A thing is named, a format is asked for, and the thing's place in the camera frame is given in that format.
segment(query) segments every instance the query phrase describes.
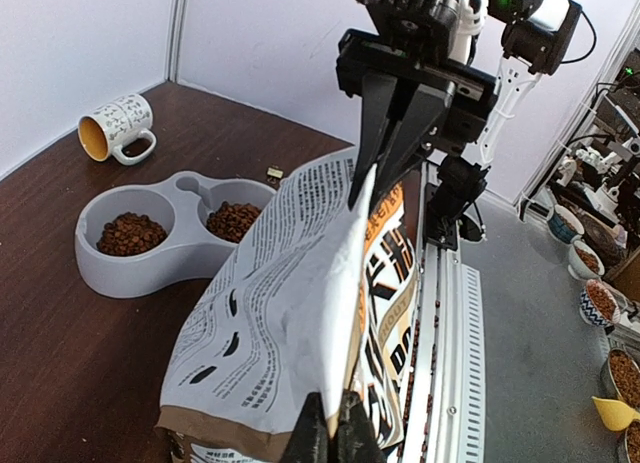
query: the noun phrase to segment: mug handle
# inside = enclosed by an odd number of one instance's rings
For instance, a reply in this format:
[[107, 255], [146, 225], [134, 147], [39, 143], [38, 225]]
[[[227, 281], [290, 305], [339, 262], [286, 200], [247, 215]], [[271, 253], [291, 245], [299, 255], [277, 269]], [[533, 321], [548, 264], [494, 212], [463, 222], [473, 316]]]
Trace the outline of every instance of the mug handle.
[[149, 130], [147, 130], [145, 128], [145, 129], [140, 130], [140, 133], [138, 133], [138, 138], [142, 138], [144, 140], [148, 140], [151, 143], [149, 145], [149, 148], [147, 148], [146, 150], [144, 150], [142, 153], [140, 153], [137, 156], [127, 156], [122, 151], [123, 150], [122, 145], [118, 145], [113, 149], [113, 156], [116, 157], [116, 160], [118, 160], [123, 165], [132, 166], [132, 165], [135, 165], [137, 163], [140, 163], [147, 156], [149, 156], [151, 154], [151, 152], [155, 149], [156, 143], [158, 142], [157, 139], [156, 139], [156, 135], [154, 135], [151, 131], [149, 131]]

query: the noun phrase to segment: dog food bag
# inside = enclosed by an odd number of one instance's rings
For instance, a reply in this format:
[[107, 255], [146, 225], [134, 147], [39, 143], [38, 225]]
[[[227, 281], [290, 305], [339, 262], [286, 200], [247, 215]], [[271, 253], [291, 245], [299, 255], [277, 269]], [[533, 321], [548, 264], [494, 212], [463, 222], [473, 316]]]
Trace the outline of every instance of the dog food bag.
[[414, 253], [401, 187], [369, 218], [375, 168], [348, 209], [356, 156], [334, 153], [283, 180], [183, 325], [157, 424], [174, 461], [279, 461], [312, 394], [329, 439], [351, 391], [380, 448], [402, 440]]

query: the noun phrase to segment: gray floor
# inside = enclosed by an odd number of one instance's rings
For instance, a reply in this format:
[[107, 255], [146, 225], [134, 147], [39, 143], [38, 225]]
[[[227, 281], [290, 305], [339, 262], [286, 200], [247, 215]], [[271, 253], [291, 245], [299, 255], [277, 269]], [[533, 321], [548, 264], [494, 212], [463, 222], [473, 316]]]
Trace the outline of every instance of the gray floor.
[[465, 245], [484, 304], [487, 463], [603, 463], [615, 435], [591, 402], [602, 350], [578, 313], [581, 285], [567, 248], [503, 208], [482, 202], [488, 241]]

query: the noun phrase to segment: double pet bowl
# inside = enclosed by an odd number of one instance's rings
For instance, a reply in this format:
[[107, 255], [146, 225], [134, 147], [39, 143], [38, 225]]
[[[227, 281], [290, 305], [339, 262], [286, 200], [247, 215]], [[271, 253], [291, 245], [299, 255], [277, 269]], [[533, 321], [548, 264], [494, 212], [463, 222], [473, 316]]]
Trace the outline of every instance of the double pet bowl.
[[[153, 185], [128, 185], [95, 197], [82, 210], [75, 232], [78, 268], [87, 285], [112, 298], [148, 295], [182, 280], [212, 278], [237, 246], [206, 228], [224, 201], [264, 209], [275, 190], [251, 180], [216, 180], [184, 171]], [[135, 256], [98, 251], [105, 223], [123, 213], [148, 215], [167, 238]]]

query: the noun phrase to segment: wooden surface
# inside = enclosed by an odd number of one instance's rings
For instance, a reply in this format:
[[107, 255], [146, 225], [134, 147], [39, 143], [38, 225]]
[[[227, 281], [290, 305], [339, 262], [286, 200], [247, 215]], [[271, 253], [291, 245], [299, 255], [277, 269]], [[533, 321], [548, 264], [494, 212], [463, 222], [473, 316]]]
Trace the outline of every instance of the wooden surface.
[[[95, 163], [73, 133], [0, 182], [0, 462], [164, 462], [153, 433], [173, 344], [208, 281], [111, 300], [80, 278], [82, 208], [114, 186], [181, 170], [266, 181], [345, 143], [166, 83], [148, 97], [158, 148], [144, 163]], [[417, 198], [416, 176], [408, 199]], [[417, 204], [408, 205], [415, 232]]]

